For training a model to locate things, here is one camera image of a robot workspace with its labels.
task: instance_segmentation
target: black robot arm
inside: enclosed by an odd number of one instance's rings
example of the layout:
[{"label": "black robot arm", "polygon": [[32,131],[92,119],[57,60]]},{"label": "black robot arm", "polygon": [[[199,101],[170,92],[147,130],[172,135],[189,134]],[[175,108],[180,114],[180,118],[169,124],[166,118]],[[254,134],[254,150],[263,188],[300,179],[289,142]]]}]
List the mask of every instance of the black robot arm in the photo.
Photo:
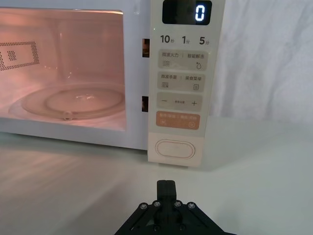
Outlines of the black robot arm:
[{"label": "black robot arm", "polygon": [[115,235],[233,235],[224,232],[193,202],[176,198],[174,181],[157,182],[157,200],[141,203]]}]

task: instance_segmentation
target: white backdrop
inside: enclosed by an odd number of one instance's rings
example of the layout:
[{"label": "white backdrop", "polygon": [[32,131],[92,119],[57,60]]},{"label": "white backdrop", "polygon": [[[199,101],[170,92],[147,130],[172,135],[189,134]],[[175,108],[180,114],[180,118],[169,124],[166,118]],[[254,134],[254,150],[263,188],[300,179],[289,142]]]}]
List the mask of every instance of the white backdrop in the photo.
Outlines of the white backdrop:
[{"label": "white backdrop", "polygon": [[313,123],[313,0],[226,0],[211,115]]}]

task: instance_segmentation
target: oval button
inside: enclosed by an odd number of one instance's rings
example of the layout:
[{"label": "oval button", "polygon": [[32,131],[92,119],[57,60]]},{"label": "oval button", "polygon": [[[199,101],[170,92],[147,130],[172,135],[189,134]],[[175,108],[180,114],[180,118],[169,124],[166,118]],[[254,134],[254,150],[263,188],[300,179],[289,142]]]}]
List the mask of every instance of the oval button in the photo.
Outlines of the oval button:
[{"label": "oval button", "polygon": [[190,159],[195,155],[195,147],[189,142],[160,140],[156,152],[164,157]]}]

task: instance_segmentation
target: microwave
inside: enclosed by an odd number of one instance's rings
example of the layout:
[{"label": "microwave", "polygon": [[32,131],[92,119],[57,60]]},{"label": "microwave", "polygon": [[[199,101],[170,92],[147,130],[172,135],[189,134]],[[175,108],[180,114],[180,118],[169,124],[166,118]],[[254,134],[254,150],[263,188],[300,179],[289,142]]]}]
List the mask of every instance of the microwave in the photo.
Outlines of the microwave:
[{"label": "microwave", "polygon": [[0,0],[0,131],[198,166],[224,0]]}]

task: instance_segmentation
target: white table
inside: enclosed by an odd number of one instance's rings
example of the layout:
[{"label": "white table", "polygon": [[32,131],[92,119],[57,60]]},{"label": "white table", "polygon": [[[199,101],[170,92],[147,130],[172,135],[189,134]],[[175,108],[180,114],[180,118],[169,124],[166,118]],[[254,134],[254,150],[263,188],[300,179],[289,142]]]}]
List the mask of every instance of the white table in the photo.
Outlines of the white table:
[{"label": "white table", "polygon": [[145,151],[0,134],[1,235],[112,235],[157,180],[175,180],[239,235],[313,234],[313,128],[210,118],[200,168]]}]

